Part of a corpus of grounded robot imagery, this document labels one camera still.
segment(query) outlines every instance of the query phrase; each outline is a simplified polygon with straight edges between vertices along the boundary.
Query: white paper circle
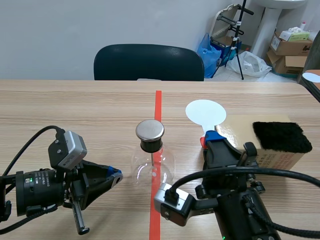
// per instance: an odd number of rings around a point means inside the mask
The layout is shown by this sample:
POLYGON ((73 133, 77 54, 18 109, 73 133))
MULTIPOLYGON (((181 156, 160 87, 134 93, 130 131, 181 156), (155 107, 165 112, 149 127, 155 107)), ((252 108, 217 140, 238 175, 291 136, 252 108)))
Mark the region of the white paper circle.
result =
POLYGON ((204 133, 214 130, 227 117, 226 110, 219 103, 211 100, 195 100, 186 106, 185 114, 195 124, 201 125, 204 133))
POLYGON ((311 72, 305 72, 302 77, 313 83, 320 83, 320 76, 311 72))

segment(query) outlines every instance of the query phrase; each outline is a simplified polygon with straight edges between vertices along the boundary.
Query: black office chair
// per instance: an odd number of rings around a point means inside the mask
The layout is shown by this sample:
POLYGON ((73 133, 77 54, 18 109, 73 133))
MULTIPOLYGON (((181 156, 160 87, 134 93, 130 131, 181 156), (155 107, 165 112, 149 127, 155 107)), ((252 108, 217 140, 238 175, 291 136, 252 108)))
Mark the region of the black office chair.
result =
POLYGON ((205 75, 196 52, 153 44, 106 46, 96 54, 93 71, 95 80, 203 81, 205 75))
MULTIPOLYGON (((302 73, 307 70, 320 70, 320 32, 316 35, 302 73)), ((301 84, 320 102, 320 89, 311 81, 301 76, 301 84)))

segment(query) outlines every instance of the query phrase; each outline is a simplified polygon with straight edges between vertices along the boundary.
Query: white plastic bag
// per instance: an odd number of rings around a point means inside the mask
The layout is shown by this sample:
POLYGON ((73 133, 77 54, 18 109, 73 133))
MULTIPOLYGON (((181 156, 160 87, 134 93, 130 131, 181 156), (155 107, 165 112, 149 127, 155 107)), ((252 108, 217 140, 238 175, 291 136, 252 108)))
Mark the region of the white plastic bag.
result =
MULTIPOLYGON (((239 60, 242 73, 244 75, 259 78, 265 76, 272 69, 272 67, 268 66, 263 59, 248 51, 241 53, 239 55, 239 60)), ((234 57, 231 61, 228 61, 226 68, 239 74, 240 69, 237 57, 234 57)))

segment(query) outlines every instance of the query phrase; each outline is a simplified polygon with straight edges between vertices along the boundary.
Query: sink pedestal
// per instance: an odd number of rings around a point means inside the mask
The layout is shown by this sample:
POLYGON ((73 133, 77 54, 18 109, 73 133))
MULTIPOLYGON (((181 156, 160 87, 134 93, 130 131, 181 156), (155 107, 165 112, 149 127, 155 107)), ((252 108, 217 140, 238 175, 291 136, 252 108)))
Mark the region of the sink pedestal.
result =
POLYGON ((251 52, 259 58, 264 58, 274 35, 282 9, 265 8, 251 52))

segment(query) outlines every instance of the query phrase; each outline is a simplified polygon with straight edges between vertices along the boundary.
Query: metal bottle cap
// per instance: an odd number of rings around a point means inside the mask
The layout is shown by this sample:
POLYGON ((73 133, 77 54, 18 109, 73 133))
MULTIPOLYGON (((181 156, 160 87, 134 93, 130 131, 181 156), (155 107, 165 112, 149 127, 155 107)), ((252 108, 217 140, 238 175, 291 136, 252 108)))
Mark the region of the metal bottle cap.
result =
POLYGON ((164 125, 154 119, 148 119, 140 122, 135 129, 136 136, 144 142, 157 141, 161 139, 164 133, 164 125))

